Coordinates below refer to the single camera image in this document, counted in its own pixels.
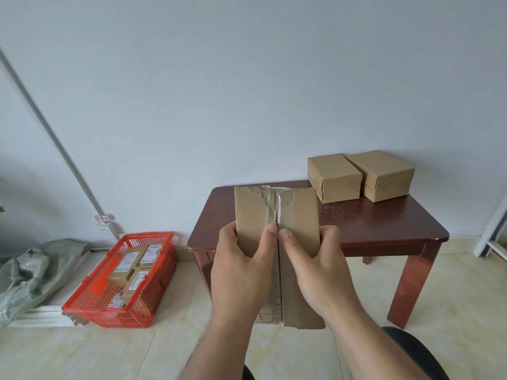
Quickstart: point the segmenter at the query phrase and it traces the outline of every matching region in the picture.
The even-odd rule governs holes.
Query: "cardboard box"
[[[137,258],[134,269],[151,268],[162,249],[162,244],[145,245],[143,253]]]
[[[146,277],[146,275],[149,273],[149,269],[136,269],[134,273],[132,274],[132,277],[130,278],[128,284],[125,286],[122,294],[120,295],[120,298],[125,302],[125,304],[128,304],[129,300],[132,298],[132,295],[134,294],[135,290],[139,287],[139,284],[143,279]]]
[[[235,187],[238,246],[252,257],[269,223],[291,230],[307,253],[314,257],[320,248],[318,206],[313,188]],[[323,319],[304,300],[294,268],[281,250],[276,253],[272,285],[256,322],[299,329],[325,328]]]
[[[123,255],[123,258],[116,265],[115,269],[107,276],[107,280],[114,287],[124,288],[132,274],[134,273],[134,266],[137,263],[140,255],[143,254],[146,246],[128,248]]]
[[[362,178],[340,153],[308,158],[308,181],[322,204],[359,198]]]
[[[347,159],[363,174],[361,192],[372,202],[409,193],[415,168],[380,150],[353,154]]]

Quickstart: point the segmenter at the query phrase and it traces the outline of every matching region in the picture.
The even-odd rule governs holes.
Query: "white metal frame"
[[[498,209],[495,214],[491,218],[486,230],[481,236],[479,242],[477,243],[477,247],[473,251],[473,254],[477,257],[481,257],[484,255],[487,247],[494,250],[500,257],[502,257],[505,261],[507,261],[507,250],[496,242],[493,238],[501,234],[502,230],[505,228],[507,221],[505,221],[505,217],[507,216],[507,193],[504,198],[500,202]]]

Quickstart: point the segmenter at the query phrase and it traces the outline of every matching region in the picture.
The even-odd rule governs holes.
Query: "red plastic basket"
[[[62,313],[82,317],[105,328],[147,328],[176,270],[171,232],[124,235],[62,306]],[[127,248],[162,244],[152,268],[123,308],[108,308],[119,293],[107,276],[123,258]]]

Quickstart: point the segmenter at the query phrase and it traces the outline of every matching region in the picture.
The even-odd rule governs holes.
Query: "person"
[[[333,332],[354,380],[448,380],[422,343],[397,328],[380,328],[359,302],[336,226],[320,227],[321,245],[315,258],[301,249],[294,235],[275,224],[262,234],[253,258],[236,242],[236,224],[219,234],[212,281],[212,316],[183,380],[253,379],[244,365],[254,321],[271,287],[277,241],[283,245],[308,304]]]

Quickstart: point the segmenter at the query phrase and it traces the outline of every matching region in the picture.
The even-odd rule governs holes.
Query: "table leg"
[[[439,253],[440,245],[441,243],[427,243],[421,255],[407,258],[387,314],[387,319],[394,325],[402,329],[407,325],[436,255]]]

